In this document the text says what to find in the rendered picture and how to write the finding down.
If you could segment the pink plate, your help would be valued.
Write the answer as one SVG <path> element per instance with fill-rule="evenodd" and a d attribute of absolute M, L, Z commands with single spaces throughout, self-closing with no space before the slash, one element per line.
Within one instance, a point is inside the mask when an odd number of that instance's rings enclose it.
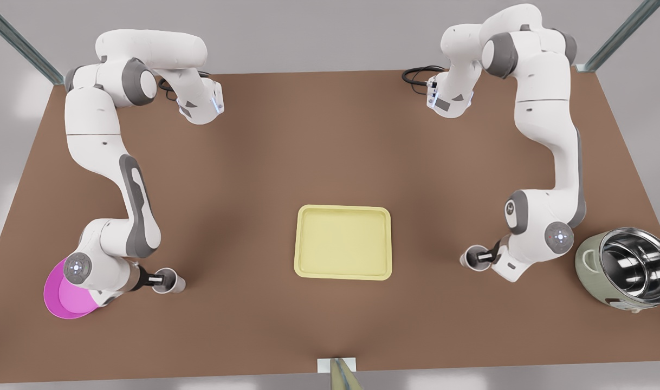
<path fill-rule="evenodd" d="M 58 262 L 43 287 L 43 301 L 50 313 L 65 320 L 79 319 L 99 308 L 90 291 L 67 281 L 64 260 Z"/>

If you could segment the pale yellow rectangular tray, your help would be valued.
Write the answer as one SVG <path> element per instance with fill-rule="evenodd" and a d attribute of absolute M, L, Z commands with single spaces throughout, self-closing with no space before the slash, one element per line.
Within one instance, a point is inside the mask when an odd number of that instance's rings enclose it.
<path fill-rule="evenodd" d="M 304 205 L 297 214 L 300 277 L 385 281 L 392 275 L 391 215 L 384 207 Z"/>

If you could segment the white IKEA cup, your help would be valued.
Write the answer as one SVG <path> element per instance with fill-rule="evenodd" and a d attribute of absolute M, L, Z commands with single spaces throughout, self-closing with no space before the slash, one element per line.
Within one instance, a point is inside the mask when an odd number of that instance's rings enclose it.
<path fill-rule="evenodd" d="M 460 257 L 460 263 L 463 267 L 469 268 L 474 271 L 482 272 L 491 266 L 490 262 L 476 262 L 474 259 L 474 255 L 476 252 L 479 251 L 486 251 L 486 247 L 484 246 L 479 246 L 479 245 L 474 245 L 471 247 L 468 247 L 466 252 L 461 255 Z"/>
<path fill-rule="evenodd" d="M 164 276 L 163 285 L 152 285 L 157 294 L 178 294 L 184 291 L 186 282 L 171 268 L 161 268 L 152 276 Z"/>

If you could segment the silver frame post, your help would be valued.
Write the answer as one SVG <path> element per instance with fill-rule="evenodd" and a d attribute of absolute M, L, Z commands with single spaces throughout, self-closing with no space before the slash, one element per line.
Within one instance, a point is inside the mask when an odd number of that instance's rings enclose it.
<path fill-rule="evenodd" d="M 595 73 L 658 9 L 660 0 L 642 0 L 615 32 L 583 64 L 574 67 L 578 73 Z"/>
<path fill-rule="evenodd" d="M 40 74 L 55 86 L 62 86 L 64 78 L 28 40 L 0 13 L 0 37 L 27 60 Z"/>
<path fill-rule="evenodd" d="M 357 379 L 357 358 L 317 359 L 317 372 L 330 374 L 330 390 L 363 390 Z"/>

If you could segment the green pot with steel inside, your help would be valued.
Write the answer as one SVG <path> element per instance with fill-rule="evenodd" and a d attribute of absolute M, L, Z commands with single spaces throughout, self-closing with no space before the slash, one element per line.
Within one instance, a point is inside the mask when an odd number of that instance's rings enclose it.
<path fill-rule="evenodd" d="M 580 244 L 575 269 L 585 290 L 612 308 L 640 313 L 660 305 L 660 239 L 632 227 Z"/>

